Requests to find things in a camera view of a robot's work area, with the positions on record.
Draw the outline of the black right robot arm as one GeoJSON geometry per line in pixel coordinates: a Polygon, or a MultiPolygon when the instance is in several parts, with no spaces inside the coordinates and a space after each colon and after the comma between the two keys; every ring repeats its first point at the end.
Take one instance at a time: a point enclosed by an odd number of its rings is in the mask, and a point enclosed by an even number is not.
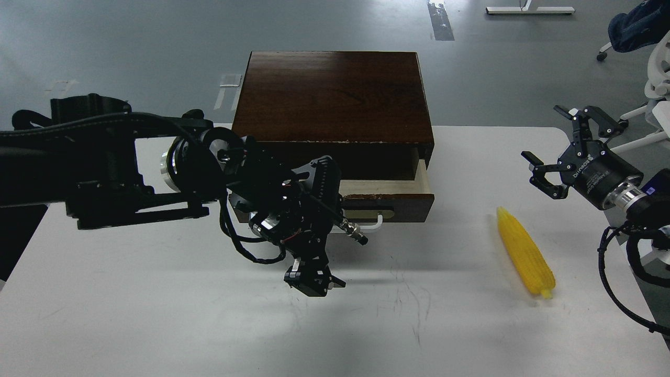
{"type": "Polygon", "coordinates": [[[607,145],[627,129],[600,107],[554,110],[572,122],[573,139],[555,164],[544,164],[532,152],[522,152],[530,163],[530,183],[552,199],[564,199],[573,188],[598,210],[618,207],[634,231],[651,238],[668,225],[668,195],[646,194],[639,188],[643,173],[607,145]]]}

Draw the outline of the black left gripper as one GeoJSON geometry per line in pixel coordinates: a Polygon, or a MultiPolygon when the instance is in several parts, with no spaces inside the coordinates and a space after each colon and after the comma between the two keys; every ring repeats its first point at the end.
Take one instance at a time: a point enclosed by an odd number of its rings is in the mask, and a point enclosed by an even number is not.
{"type": "Polygon", "coordinates": [[[328,262],[328,234],[344,222],[340,181],[341,170],[332,157],[293,170],[276,165],[266,182],[254,185],[254,198],[248,199],[251,231],[295,258],[283,281],[309,297],[325,297],[347,286],[327,264],[316,269],[312,263],[328,262]]]}

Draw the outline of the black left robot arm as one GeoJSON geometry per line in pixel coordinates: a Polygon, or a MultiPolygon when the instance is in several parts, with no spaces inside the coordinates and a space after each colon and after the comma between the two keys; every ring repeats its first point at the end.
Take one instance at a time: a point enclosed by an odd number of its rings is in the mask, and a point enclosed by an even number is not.
{"type": "Polygon", "coordinates": [[[329,268],[328,234],[367,238],[344,216],[331,157],[290,169],[199,109],[165,117],[98,94],[50,107],[50,117],[18,110],[2,132],[2,207],[61,202],[89,230],[201,218],[219,202],[220,229],[247,260],[290,254],[283,279],[307,296],[345,287],[329,268]]]}

